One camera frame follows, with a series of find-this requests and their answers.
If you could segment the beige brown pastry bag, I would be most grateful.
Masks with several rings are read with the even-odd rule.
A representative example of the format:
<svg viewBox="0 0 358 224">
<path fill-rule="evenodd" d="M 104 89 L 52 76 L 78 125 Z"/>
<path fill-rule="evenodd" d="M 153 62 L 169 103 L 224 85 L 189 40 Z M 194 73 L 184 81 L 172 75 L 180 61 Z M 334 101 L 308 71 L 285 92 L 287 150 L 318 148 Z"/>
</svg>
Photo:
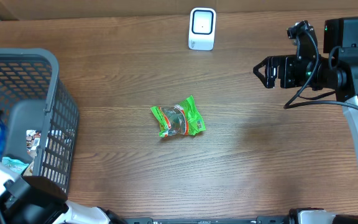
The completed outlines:
<svg viewBox="0 0 358 224">
<path fill-rule="evenodd" d="M 40 144 L 41 131 L 38 130 L 27 130 L 26 131 L 26 148 L 27 153 L 31 157 L 32 162 L 29 163 L 26 170 L 24 171 L 24 176 L 32 176 L 34 172 L 34 161 L 37 156 L 37 148 Z"/>
</svg>

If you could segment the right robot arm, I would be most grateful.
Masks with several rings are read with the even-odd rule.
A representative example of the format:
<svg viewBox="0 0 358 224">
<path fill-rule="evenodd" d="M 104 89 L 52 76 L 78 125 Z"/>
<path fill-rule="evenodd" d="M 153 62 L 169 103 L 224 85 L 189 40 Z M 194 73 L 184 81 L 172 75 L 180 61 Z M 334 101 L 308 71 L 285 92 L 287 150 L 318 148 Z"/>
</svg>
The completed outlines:
<svg viewBox="0 0 358 224">
<path fill-rule="evenodd" d="M 323 52 L 313 26 L 301 21 L 287 29 L 296 43 L 294 55 L 268 56 L 253 68 L 264 87 L 297 87 L 284 109 L 307 105 L 342 107 L 351 130 L 358 165 L 358 17 L 342 17 L 324 23 Z M 322 208 L 293 208 L 280 223 L 358 223 L 358 216 L 328 212 Z"/>
</svg>

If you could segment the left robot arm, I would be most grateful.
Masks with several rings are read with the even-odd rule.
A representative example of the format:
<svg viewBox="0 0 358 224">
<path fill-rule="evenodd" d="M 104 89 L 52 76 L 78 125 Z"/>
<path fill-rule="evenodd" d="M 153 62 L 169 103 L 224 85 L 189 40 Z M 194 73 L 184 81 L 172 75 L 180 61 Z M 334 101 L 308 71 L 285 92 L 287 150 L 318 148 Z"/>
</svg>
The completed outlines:
<svg viewBox="0 0 358 224">
<path fill-rule="evenodd" d="M 42 161 L 44 150 L 51 140 L 59 146 L 75 144 L 78 115 L 69 115 L 64 125 L 58 128 L 47 113 L 42 112 L 41 100 L 25 100 L 11 112 L 11 128 L 7 130 L 5 150 L 24 152 L 26 130 L 41 130 L 37 146 L 38 161 Z M 48 179 L 44 176 L 22 176 L 4 166 L 0 161 L 0 223 L 125 223 L 125 220 L 110 210 L 85 207 L 71 202 L 61 185 L 68 179 L 69 167 L 63 173 Z"/>
</svg>

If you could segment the grey plastic basket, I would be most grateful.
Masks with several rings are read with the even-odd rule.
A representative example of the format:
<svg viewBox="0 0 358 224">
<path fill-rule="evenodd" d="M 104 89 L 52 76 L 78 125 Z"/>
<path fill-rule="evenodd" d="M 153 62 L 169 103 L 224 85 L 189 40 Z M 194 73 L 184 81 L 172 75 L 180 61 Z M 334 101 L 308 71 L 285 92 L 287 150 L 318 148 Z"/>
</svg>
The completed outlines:
<svg viewBox="0 0 358 224">
<path fill-rule="evenodd" d="M 70 128 L 64 125 L 69 115 L 78 115 L 79 110 L 70 92 L 59 77 L 59 63 L 53 53 L 45 49 L 0 49 L 0 110 L 2 121 L 7 130 L 11 128 L 11 112 L 15 106 L 25 100 L 41 100 L 42 112 L 47 113 L 58 128 Z M 76 143 L 77 129 L 73 134 Z M 26 131 L 24 133 L 24 152 L 4 150 L 4 156 L 18 159 L 23 163 L 32 162 L 26 148 Z M 63 173 L 64 166 L 70 171 L 68 179 L 61 188 L 68 192 L 70 185 L 71 166 L 73 163 L 75 144 L 71 147 L 58 145 L 51 140 L 44 150 L 42 161 L 36 156 L 33 175 L 41 175 L 51 179 Z"/>
</svg>

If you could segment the white barcode scanner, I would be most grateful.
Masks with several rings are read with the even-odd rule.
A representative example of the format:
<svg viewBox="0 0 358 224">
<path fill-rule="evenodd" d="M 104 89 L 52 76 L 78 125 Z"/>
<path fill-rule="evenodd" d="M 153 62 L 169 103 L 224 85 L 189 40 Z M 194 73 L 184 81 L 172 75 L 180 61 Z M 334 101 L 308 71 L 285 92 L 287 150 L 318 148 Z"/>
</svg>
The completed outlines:
<svg viewBox="0 0 358 224">
<path fill-rule="evenodd" d="M 190 12 L 188 47 L 191 50 L 211 51 L 214 48 L 216 11 L 196 7 Z"/>
</svg>

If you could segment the green snack bag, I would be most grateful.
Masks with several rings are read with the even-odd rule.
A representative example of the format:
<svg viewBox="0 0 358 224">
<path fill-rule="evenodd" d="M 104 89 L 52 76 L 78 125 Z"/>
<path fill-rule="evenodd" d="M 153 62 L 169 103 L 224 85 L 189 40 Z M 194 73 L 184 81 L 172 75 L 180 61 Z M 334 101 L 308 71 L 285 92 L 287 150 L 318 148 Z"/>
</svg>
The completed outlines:
<svg viewBox="0 0 358 224">
<path fill-rule="evenodd" d="M 194 136 L 206 130 L 192 95 L 172 107 L 153 106 L 150 110 L 159 123 L 161 138 L 177 134 Z"/>
</svg>

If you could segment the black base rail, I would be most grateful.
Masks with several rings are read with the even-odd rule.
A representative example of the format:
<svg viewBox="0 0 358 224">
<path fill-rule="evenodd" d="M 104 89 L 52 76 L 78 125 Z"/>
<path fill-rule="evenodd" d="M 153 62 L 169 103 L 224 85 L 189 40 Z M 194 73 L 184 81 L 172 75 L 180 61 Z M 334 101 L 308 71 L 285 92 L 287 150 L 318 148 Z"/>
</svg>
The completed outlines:
<svg viewBox="0 0 358 224">
<path fill-rule="evenodd" d="M 181 218 L 153 219 L 149 217 L 124 218 L 127 224 L 289 224 L 286 215 L 258 216 L 256 218 Z"/>
</svg>

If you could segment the teal snack wrapper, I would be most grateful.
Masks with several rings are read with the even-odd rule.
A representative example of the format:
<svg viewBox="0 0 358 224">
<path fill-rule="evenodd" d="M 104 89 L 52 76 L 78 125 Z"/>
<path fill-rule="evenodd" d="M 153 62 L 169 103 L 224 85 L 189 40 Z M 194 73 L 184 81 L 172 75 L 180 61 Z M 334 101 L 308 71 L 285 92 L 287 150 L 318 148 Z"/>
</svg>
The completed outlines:
<svg viewBox="0 0 358 224">
<path fill-rule="evenodd" d="M 3 157 L 2 164 L 15 172 L 16 174 L 22 174 L 29 166 L 29 164 L 23 163 L 18 159 L 11 159 L 10 157 Z"/>
</svg>

